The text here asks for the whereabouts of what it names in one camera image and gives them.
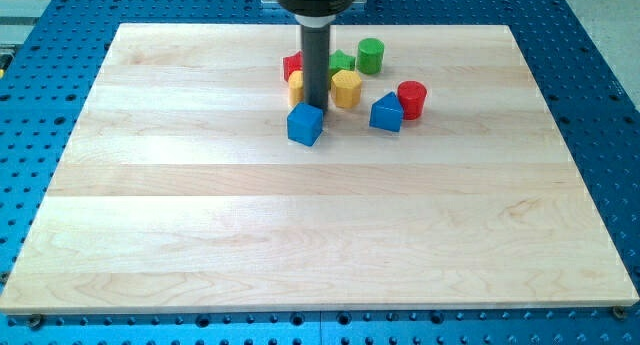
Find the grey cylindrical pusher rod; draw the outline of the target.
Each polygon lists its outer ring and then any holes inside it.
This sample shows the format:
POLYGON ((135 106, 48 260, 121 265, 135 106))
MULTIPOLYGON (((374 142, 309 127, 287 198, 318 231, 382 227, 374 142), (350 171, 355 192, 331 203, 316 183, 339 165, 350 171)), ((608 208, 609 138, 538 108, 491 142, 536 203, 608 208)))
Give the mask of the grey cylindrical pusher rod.
POLYGON ((328 109, 330 26, 301 26, 304 101, 328 109))

